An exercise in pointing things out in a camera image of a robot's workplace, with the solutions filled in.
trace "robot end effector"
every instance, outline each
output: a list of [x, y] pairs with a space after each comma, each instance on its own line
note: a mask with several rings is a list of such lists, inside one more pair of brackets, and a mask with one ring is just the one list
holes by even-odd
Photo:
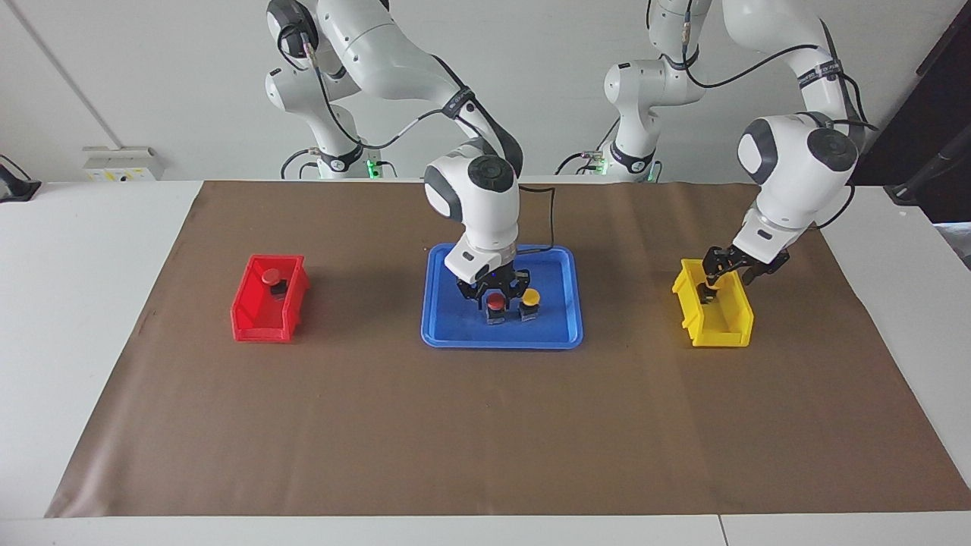
[[753, 121], [739, 141], [738, 157], [761, 189], [727, 249], [712, 247], [703, 266], [702, 301], [715, 296], [715, 284], [744, 267], [747, 285], [772, 274], [788, 261], [793, 243], [843, 188], [859, 152], [847, 135], [827, 126], [819, 113], [770, 116]]

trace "red button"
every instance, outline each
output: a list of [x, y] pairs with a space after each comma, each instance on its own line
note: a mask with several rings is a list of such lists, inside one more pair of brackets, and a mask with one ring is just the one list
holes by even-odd
[[506, 298], [499, 292], [493, 292], [485, 299], [485, 305], [492, 311], [502, 311], [506, 308]]
[[280, 270], [277, 268], [270, 268], [263, 271], [263, 284], [268, 287], [274, 287], [280, 283]]

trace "red bin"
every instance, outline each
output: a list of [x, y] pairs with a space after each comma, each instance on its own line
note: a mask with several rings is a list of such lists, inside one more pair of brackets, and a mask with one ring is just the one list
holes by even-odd
[[310, 287], [302, 256], [250, 256], [231, 318], [236, 341], [288, 343]]

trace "white wall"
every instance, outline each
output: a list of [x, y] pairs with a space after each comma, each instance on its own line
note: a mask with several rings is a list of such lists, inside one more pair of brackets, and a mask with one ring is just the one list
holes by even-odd
[[[824, 18], [867, 114], [889, 120], [914, 71], [964, 0], [808, 0]], [[14, 3], [126, 146], [152, 146], [167, 179], [276, 178], [290, 152], [313, 144], [306, 126], [274, 108], [264, 74], [283, 64], [265, 27], [265, 0], [3, 0], [0, 2], [0, 152], [46, 180], [81, 177], [81, 146], [104, 132], [60, 81], [7, 5]], [[594, 146], [616, 117], [602, 81], [615, 62], [654, 58], [644, 0], [392, 0], [420, 47], [445, 58], [522, 143], [526, 174], [551, 173]], [[713, 8], [701, 41], [710, 79], [760, 55], [743, 51]], [[342, 101], [371, 141], [427, 109], [364, 96]], [[682, 108], [659, 109], [667, 180], [744, 179], [734, 148], [755, 117], [802, 107], [775, 63]], [[461, 135], [430, 119], [385, 151], [418, 176]]]

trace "table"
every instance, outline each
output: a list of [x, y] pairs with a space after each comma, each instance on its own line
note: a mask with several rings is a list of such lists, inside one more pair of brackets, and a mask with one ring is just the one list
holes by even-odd
[[[0, 423], [5, 446], [0, 543], [94, 544], [138, 537], [161, 544], [191, 535], [214, 544], [276, 542], [281, 536], [292, 542], [332, 537], [344, 544], [580, 544], [604, 538], [620, 544], [724, 544], [727, 538], [734, 545], [778, 543], [784, 536], [792, 537], [787, 543], [807, 544], [839, 543], [837, 537], [853, 544], [916, 538], [958, 544], [971, 535], [971, 512], [38, 521], [199, 188], [198, 182], [46, 185], [35, 201], [0, 208], [0, 411], [6, 418]], [[919, 210], [892, 206], [879, 188], [862, 188], [825, 236], [965, 482], [971, 482], [966, 392], [971, 272]]]

